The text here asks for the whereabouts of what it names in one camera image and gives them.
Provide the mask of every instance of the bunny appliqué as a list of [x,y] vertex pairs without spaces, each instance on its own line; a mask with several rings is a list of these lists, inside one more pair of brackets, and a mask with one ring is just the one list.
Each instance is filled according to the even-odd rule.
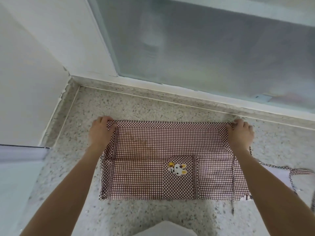
[[175,164],[173,162],[169,162],[167,170],[177,176],[181,176],[187,174],[187,170],[184,170],[186,167],[186,164]]

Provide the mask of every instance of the hand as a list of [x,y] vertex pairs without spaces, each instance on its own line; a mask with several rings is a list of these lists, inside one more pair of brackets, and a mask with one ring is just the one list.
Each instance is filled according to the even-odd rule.
[[250,126],[248,122],[244,122],[242,119],[235,119],[234,121],[236,123],[234,130],[230,125],[226,125],[229,145],[232,151],[236,149],[249,150],[254,140],[253,126]]
[[92,127],[89,130],[89,141],[90,146],[93,148],[105,150],[109,141],[112,138],[112,135],[117,127],[116,124],[113,124],[111,128],[107,129],[107,121],[113,120],[109,116],[98,117],[93,121]]

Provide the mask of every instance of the folded fabric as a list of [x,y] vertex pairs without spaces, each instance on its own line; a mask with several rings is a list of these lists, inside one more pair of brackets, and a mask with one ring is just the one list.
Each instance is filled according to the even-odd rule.
[[[228,144],[230,123],[116,120],[108,127],[113,123],[101,157],[100,199],[251,199]],[[263,165],[286,170],[278,173],[292,190],[292,174],[312,173]]]

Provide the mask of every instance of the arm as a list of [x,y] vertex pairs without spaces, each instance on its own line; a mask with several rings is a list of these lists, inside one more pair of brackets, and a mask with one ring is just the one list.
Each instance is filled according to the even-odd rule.
[[242,119],[234,130],[227,125],[229,144],[247,181],[250,193],[271,236],[314,235],[315,216],[284,183],[261,166],[248,149],[253,127]]
[[21,236],[70,236],[88,195],[97,162],[108,145],[116,126],[107,130],[110,117],[93,121],[89,131],[90,146],[84,156],[49,195]]

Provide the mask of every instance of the forearm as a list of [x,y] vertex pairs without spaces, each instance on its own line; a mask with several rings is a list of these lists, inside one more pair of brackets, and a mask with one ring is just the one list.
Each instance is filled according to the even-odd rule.
[[307,205],[247,150],[235,149],[233,152],[270,235],[313,234],[315,217]]
[[99,147],[91,146],[86,150],[76,166],[41,205],[21,236],[71,235],[101,154]]

